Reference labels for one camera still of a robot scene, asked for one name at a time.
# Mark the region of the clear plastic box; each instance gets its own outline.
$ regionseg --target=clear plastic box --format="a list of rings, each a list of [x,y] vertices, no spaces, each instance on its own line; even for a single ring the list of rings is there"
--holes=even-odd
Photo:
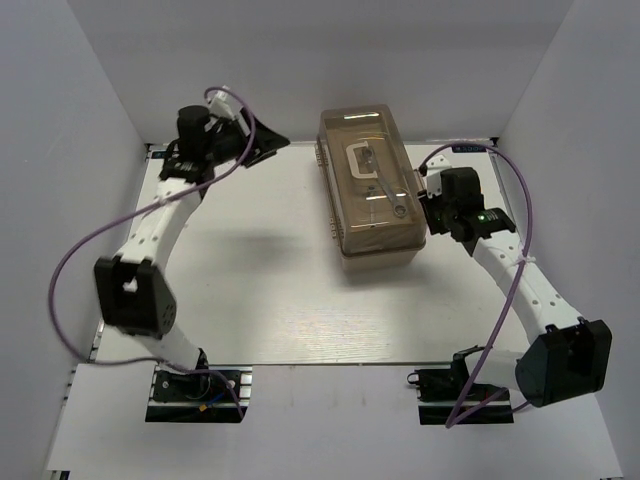
[[[410,262],[425,245],[426,221],[389,108],[324,111],[318,153],[345,268]]]

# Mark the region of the brown transparent lid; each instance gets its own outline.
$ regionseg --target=brown transparent lid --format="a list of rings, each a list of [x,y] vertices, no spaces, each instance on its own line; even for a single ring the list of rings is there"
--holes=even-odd
[[[319,138],[343,254],[421,248],[418,185],[389,108],[327,110]]]

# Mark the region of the white wall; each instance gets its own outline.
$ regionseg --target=white wall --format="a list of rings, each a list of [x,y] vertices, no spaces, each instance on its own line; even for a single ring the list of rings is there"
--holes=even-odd
[[[598,400],[625,478],[640,478],[638,18],[637,0],[576,0],[500,142],[532,189],[541,267],[613,331]]]
[[[72,366],[48,324],[49,276],[72,243],[130,207],[144,154],[64,0],[0,3],[0,65],[0,465],[3,478],[31,480]],[[92,266],[122,236],[94,242],[62,279],[63,324],[85,351],[98,318]]]
[[[147,142],[211,84],[297,140],[390,105],[405,140],[499,135],[571,0],[70,0]]]

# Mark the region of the white cable tie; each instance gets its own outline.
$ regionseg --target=white cable tie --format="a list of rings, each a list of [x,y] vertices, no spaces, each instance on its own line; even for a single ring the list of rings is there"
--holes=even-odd
[[[526,257],[524,255],[522,255],[522,251],[520,251],[520,253],[518,253],[518,257],[516,258],[515,262],[513,262],[510,267],[515,267],[517,265],[520,264],[520,262],[524,262],[526,263],[536,263],[536,257],[531,256],[531,255],[527,255]]]

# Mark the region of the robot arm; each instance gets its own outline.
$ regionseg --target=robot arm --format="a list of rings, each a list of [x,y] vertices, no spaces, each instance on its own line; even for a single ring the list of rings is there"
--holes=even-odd
[[[420,173],[426,177],[420,202],[431,233],[451,233],[506,296],[522,260],[513,222],[501,209],[485,209],[472,168],[452,168],[440,155]],[[524,268],[512,308],[531,346],[525,353],[492,350],[477,383],[520,390],[536,407],[602,388],[611,348],[611,332],[602,320],[585,320],[533,262]],[[454,355],[454,383],[464,385],[482,350]]]
[[[225,100],[226,93],[220,92],[209,108],[192,105],[179,111],[179,138],[167,148],[155,201],[213,179],[215,167],[237,158],[246,148],[249,136]],[[247,113],[241,110],[240,114],[248,124]],[[289,144],[255,123],[254,149],[245,167]],[[133,336],[154,356],[190,370],[206,367],[206,355],[175,323],[177,304],[163,273],[180,232],[205,193],[193,192],[148,213],[115,256],[100,258],[94,267],[104,322]]]

